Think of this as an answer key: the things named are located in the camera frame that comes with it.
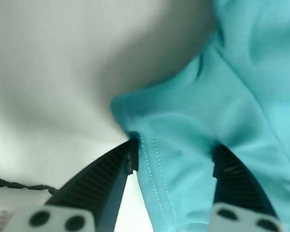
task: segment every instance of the turquoise fabric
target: turquoise fabric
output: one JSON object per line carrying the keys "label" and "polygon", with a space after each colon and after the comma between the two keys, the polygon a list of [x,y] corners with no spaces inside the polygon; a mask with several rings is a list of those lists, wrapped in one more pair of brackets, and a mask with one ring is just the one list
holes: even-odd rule
{"label": "turquoise fabric", "polygon": [[258,179],[290,231],[290,0],[217,0],[219,28],[181,73],[116,97],[138,137],[138,179],[154,230],[205,232],[226,145]]}

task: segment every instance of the white surface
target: white surface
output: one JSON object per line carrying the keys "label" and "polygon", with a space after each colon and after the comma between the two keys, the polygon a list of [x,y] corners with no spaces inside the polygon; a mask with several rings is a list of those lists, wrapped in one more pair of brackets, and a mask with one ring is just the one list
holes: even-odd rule
{"label": "white surface", "polygon": [[[28,222],[31,217],[41,211],[49,212],[49,219],[41,226],[30,226]],[[38,207],[20,208],[16,210],[15,214],[5,227],[4,232],[68,232],[65,225],[67,221],[74,216],[82,216],[85,221],[83,227],[76,231],[96,231],[94,218],[89,211],[44,205]]]}
{"label": "white surface", "polygon": [[48,190],[0,188],[0,232],[17,208],[42,205],[50,197]]}
{"label": "white surface", "polygon": [[[237,220],[230,220],[218,214],[220,210],[228,210],[233,212]],[[216,203],[213,207],[211,222],[208,226],[208,232],[266,232],[257,223],[259,220],[267,220],[277,226],[277,232],[287,232],[285,226],[273,216],[256,213],[244,208],[226,203]]]}
{"label": "white surface", "polygon": [[0,0],[0,178],[60,188],[124,142],[110,99],[180,70],[212,23],[209,0]]}

